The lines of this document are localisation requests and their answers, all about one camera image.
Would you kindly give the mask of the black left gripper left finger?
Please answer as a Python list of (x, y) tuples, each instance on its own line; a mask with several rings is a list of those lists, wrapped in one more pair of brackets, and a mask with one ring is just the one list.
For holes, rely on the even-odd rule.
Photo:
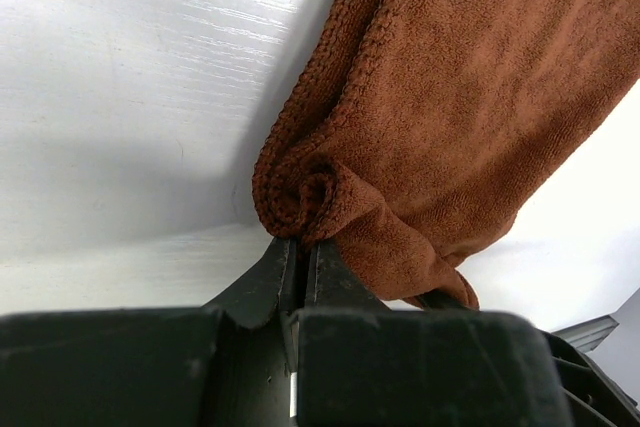
[(5, 426), (286, 426), (280, 301), (296, 263), (273, 240), (200, 307), (32, 312), (1, 319)]

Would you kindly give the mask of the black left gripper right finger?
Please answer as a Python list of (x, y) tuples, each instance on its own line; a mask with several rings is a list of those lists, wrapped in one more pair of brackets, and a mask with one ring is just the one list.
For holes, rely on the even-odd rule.
[(333, 243), (289, 261), (301, 426), (566, 426), (543, 334), (505, 313), (393, 311)]

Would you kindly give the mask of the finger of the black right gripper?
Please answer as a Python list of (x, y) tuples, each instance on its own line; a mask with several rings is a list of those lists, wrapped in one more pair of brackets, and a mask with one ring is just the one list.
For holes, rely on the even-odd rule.
[(464, 310), (474, 311), (474, 308), (469, 308), (463, 303), (460, 303), (457, 299), (449, 296), (447, 293), (440, 290), (433, 290), (417, 297), (419, 306), (424, 311), (431, 310)]

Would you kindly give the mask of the brown microfiber towel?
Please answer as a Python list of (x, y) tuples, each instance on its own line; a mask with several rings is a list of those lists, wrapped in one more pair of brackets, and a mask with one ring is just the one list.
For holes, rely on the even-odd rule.
[(447, 293), (639, 77), (639, 0), (334, 0), (260, 152), (264, 228), (379, 298)]

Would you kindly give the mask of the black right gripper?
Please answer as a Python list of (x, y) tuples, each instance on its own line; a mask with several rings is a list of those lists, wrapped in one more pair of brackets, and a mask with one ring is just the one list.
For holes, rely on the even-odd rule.
[(639, 427), (638, 403), (568, 342), (544, 333), (577, 427)]

